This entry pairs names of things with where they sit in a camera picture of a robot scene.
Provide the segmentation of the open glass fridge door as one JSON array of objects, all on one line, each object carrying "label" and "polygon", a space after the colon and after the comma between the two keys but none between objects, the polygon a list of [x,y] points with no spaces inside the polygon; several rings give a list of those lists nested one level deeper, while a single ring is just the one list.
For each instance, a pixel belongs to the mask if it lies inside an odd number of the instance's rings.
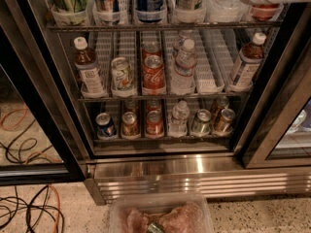
[{"label": "open glass fridge door", "polygon": [[1,0],[2,185],[81,182],[78,87],[48,0]]}]

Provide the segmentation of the blue can bottom shelf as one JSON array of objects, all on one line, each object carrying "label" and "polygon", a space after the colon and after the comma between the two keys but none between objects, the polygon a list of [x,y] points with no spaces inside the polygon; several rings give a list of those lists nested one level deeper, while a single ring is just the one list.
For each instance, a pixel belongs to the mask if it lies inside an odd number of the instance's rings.
[{"label": "blue can bottom shelf", "polygon": [[101,138],[113,137],[117,134],[116,127],[111,116],[101,113],[96,117],[97,135]]}]

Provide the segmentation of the clear water bottle top shelf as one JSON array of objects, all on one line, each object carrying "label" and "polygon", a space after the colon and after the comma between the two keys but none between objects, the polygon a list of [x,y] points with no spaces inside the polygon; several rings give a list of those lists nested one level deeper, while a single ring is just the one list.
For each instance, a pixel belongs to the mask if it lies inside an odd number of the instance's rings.
[{"label": "clear water bottle top shelf", "polygon": [[208,22],[239,22],[247,10],[240,0],[206,0]]}]

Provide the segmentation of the water bottle bottom shelf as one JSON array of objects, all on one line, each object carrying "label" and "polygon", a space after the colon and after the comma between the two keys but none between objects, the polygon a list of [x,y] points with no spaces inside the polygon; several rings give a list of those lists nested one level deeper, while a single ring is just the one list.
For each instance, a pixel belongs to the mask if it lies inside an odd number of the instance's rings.
[{"label": "water bottle bottom shelf", "polygon": [[187,134],[187,123],[190,116],[190,108],[185,100],[179,101],[172,109],[169,117],[169,135],[182,137]]}]

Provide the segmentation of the front Coca-Cola can middle shelf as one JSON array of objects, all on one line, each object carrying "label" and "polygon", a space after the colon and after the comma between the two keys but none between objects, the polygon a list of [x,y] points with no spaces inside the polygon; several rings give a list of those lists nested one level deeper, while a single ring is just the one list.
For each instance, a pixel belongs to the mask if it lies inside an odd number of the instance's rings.
[{"label": "front Coca-Cola can middle shelf", "polygon": [[158,55],[149,55],[143,64],[143,83],[148,89],[159,89],[164,87],[164,65]]}]

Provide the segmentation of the rear right gold can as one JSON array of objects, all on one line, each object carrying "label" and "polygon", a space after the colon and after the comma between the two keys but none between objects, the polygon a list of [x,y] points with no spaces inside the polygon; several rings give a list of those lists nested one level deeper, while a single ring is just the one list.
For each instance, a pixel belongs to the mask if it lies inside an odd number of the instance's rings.
[{"label": "rear right gold can", "polygon": [[212,119],[215,119],[223,109],[229,107],[229,100],[225,96],[217,96],[210,108]]}]

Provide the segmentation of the front right gold can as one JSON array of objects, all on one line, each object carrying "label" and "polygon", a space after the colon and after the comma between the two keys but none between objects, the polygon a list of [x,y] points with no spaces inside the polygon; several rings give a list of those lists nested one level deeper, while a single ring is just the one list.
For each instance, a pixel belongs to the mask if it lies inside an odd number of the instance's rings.
[{"label": "front right gold can", "polygon": [[218,134],[227,134],[232,131],[235,112],[232,109],[222,109],[214,123],[214,131]]}]

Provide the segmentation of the rear water bottle middle shelf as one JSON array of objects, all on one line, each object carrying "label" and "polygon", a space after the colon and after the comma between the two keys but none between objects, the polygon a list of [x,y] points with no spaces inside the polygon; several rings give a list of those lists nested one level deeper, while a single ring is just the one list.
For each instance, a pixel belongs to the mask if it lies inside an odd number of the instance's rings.
[{"label": "rear water bottle middle shelf", "polygon": [[181,30],[178,36],[174,40],[172,54],[176,58],[181,47],[185,47],[186,50],[194,50],[194,41],[191,38],[190,30]]}]

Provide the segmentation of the left iced tea bottle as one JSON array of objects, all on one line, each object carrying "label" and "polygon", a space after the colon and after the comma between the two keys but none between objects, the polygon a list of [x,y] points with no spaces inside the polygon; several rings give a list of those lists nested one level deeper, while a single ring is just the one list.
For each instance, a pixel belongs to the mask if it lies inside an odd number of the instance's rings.
[{"label": "left iced tea bottle", "polygon": [[104,83],[95,50],[88,46],[85,37],[75,38],[74,46],[77,50],[74,63],[86,90],[92,94],[102,92]]}]

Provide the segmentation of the front red can bottom shelf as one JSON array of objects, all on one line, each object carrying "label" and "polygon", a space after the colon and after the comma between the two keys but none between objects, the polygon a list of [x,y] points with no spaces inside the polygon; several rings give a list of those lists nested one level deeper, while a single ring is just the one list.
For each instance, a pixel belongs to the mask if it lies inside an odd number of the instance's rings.
[{"label": "front red can bottom shelf", "polygon": [[147,114],[146,132],[149,135],[160,135],[163,132],[163,120],[161,112],[158,110],[150,111]]}]

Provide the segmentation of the front water bottle middle shelf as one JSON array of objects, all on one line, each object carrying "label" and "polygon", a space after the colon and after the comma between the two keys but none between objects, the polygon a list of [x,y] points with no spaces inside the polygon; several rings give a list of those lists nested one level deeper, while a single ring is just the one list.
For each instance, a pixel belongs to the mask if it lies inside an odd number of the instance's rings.
[{"label": "front water bottle middle shelf", "polygon": [[190,89],[197,64],[194,40],[186,39],[179,48],[172,70],[172,86]]}]

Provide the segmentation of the gold can shelf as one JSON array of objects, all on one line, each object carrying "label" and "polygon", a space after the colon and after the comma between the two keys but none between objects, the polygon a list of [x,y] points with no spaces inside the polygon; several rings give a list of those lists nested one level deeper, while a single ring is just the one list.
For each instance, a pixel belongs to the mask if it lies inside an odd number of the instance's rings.
[{"label": "gold can shelf", "polygon": [[136,115],[139,115],[139,104],[137,100],[126,100],[124,102],[124,108],[127,112],[132,112]]},{"label": "gold can shelf", "polygon": [[133,112],[126,112],[122,116],[122,133],[125,136],[135,136],[139,134],[137,115]]}]

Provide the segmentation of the white green soda can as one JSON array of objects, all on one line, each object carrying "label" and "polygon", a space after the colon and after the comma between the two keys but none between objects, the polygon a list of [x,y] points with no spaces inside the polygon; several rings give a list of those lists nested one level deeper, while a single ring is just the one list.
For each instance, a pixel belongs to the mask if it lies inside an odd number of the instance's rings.
[{"label": "white green soda can", "polygon": [[116,90],[129,90],[133,87],[134,75],[125,57],[116,57],[111,63],[112,78]]}]

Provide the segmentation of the white orange-leaf can top shelf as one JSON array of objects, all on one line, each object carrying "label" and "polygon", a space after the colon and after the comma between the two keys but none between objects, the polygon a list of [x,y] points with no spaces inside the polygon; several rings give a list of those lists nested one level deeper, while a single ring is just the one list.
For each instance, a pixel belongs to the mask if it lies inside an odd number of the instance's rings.
[{"label": "white orange-leaf can top shelf", "polygon": [[194,11],[202,8],[203,0],[176,0],[176,6],[182,10]]}]

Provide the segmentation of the clear plastic bin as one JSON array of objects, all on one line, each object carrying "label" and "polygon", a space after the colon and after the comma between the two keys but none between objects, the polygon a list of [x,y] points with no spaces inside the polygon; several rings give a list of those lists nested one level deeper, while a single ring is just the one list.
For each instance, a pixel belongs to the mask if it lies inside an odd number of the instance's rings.
[{"label": "clear plastic bin", "polygon": [[147,214],[167,214],[186,202],[195,202],[204,214],[206,233],[214,233],[207,201],[198,192],[170,192],[127,195],[117,199],[111,207],[109,233],[122,233],[123,223],[131,209]]}]

